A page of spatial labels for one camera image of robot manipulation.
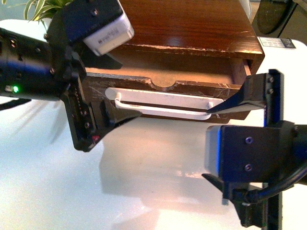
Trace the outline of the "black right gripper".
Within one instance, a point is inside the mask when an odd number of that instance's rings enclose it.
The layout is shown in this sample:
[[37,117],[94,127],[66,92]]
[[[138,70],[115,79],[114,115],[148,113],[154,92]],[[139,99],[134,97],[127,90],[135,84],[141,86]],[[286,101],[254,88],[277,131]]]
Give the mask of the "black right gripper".
[[283,79],[275,69],[247,76],[237,93],[207,110],[264,111],[262,127],[222,126],[222,179],[202,174],[246,228],[279,228],[282,192],[300,181],[300,126],[283,118]]

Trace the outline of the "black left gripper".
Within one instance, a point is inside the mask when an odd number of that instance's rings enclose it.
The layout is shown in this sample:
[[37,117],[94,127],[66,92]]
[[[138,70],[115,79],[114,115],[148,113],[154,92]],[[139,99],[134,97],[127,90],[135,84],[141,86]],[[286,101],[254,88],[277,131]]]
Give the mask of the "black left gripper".
[[[79,51],[82,34],[75,30],[85,7],[69,4],[55,13],[47,30],[47,41],[51,47],[51,66],[54,79],[63,84],[59,98],[64,102],[75,149],[89,152],[101,139],[97,130],[92,106],[86,102],[82,81],[87,73]],[[107,134],[113,129],[137,118],[142,112],[117,108],[108,99],[100,105],[103,131]]]

